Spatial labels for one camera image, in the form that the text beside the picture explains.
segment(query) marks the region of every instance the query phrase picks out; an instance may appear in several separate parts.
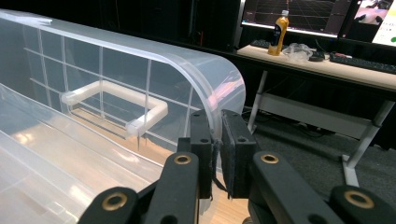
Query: monitor screen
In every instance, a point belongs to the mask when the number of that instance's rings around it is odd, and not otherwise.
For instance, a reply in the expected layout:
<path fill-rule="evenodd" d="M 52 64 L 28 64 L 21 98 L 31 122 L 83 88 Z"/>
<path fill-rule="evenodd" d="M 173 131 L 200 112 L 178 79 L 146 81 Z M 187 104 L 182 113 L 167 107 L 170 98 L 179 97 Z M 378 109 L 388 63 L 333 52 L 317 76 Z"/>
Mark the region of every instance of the monitor screen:
<path fill-rule="evenodd" d="M 288 32 L 336 38 L 350 3 L 351 0 L 246 0 L 242 25 L 274 29 L 282 10 L 288 10 Z"/>
<path fill-rule="evenodd" d="M 359 0 L 340 37 L 396 47 L 396 4 L 393 0 Z"/>

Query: brass insert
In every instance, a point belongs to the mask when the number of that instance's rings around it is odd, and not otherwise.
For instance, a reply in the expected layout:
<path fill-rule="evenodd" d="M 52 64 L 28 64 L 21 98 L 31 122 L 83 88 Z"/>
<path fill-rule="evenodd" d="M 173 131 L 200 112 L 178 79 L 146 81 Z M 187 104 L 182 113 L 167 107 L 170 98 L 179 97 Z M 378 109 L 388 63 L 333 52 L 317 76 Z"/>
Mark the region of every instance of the brass insert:
<path fill-rule="evenodd" d="M 187 156 L 187 155 L 180 155 L 180 156 L 176 156 L 174 159 L 175 163 L 177 164 L 187 164 L 191 161 L 191 157 Z"/>
<path fill-rule="evenodd" d="M 366 209 L 374 208 L 373 200 L 361 192 L 349 190 L 344 193 L 344 196 L 349 203 L 352 203 L 355 206 Z M 361 198 L 361 201 L 356 200 L 356 197 L 354 198 L 354 196 Z"/>
<path fill-rule="evenodd" d="M 103 209 L 107 211 L 114 211 L 126 204 L 127 197 L 122 192 L 114 192 L 108 195 L 102 202 Z"/>
<path fill-rule="evenodd" d="M 271 154 L 262 155 L 261 158 L 263 162 L 270 164 L 275 164 L 279 162 L 279 158 Z"/>

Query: transparent plastic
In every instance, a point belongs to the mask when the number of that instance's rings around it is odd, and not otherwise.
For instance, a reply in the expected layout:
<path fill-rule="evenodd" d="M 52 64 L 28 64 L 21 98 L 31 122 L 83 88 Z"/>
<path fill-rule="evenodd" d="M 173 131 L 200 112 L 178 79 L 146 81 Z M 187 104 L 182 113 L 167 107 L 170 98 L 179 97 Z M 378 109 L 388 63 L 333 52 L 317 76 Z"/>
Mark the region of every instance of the transparent plastic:
<path fill-rule="evenodd" d="M 31 83 L 34 99 L 45 105 L 88 122 L 92 122 L 88 117 L 102 119 L 105 122 L 99 126 L 124 138 L 144 134 L 172 151 L 179 137 L 189 136 L 191 113 L 204 109 L 213 137 L 220 138 L 221 109 L 242 112 L 244 81 L 224 58 L 66 21 L 51 19 L 43 24 L 36 22 L 39 16 L 22 20 L 23 16 L 0 10 L 2 26 L 20 35 L 12 45 L 22 38 L 13 49 L 27 57 L 21 65 L 27 65 L 30 77 L 22 81 Z M 119 85 L 144 101 L 137 104 L 103 90 L 76 104 L 59 100 L 92 83 L 99 83 L 100 89 L 104 83 Z M 165 103 L 166 113 L 152 112 L 152 118 L 150 110 L 155 106 L 148 106 L 150 100 Z"/>
<path fill-rule="evenodd" d="M 214 139 L 242 112 L 219 56 L 3 9 L 0 27 L 1 223 L 75 223 L 102 190 L 157 180 L 193 112 Z"/>
<path fill-rule="evenodd" d="M 288 56 L 290 62 L 303 63 L 308 62 L 312 56 L 312 50 L 305 44 L 292 43 L 282 50 L 282 53 Z"/>
<path fill-rule="evenodd" d="M 0 222 L 76 223 L 105 189 L 139 191 L 160 164 L 0 84 Z"/>

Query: white desk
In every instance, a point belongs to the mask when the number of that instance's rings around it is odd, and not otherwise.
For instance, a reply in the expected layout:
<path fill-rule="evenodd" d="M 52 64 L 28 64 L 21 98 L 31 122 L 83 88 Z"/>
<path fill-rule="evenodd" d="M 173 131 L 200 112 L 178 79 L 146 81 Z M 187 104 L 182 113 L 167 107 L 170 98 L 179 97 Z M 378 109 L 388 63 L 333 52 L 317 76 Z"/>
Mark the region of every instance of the white desk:
<path fill-rule="evenodd" d="M 267 49 L 260 49 L 252 46 L 246 46 L 238 50 L 237 54 L 263 60 L 265 62 L 279 64 L 280 67 L 287 66 L 307 72 L 317 73 L 318 75 L 327 76 L 329 78 L 340 78 L 345 81 L 367 85 L 382 90 L 396 91 L 396 76 L 392 74 L 376 72 L 339 63 L 331 63 L 329 61 L 323 61 L 320 63 L 291 63 L 288 60 L 288 57 L 282 53 L 279 56 L 271 56 L 267 54 Z M 359 182 L 356 176 L 355 167 L 367 147 L 372 142 L 376 133 L 379 131 L 382 122 L 387 117 L 389 111 L 393 108 L 395 104 L 394 101 L 385 100 L 375 118 L 373 120 L 367 120 L 337 113 L 317 106 L 302 104 L 271 94 L 263 94 L 262 90 L 266 76 L 267 72 L 264 70 L 247 125 L 250 131 L 253 132 L 254 119 L 257 115 L 258 109 L 261 109 L 286 118 L 296 119 L 304 123 L 360 139 L 354 153 L 350 156 L 343 155 L 342 157 L 346 183 L 348 185 L 358 186 Z"/>

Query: plastic bottle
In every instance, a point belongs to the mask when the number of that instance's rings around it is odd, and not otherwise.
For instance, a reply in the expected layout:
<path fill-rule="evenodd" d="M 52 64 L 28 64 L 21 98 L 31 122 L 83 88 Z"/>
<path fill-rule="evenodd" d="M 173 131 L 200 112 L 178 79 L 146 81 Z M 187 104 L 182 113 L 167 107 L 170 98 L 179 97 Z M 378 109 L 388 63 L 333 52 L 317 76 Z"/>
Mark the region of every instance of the plastic bottle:
<path fill-rule="evenodd" d="M 268 54 L 278 56 L 282 50 L 283 37 L 285 36 L 286 30 L 289 26 L 288 19 L 289 12 L 287 10 L 282 11 L 282 16 L 276 20 L 274 28 L 274 37 L 268 48 Z"/>

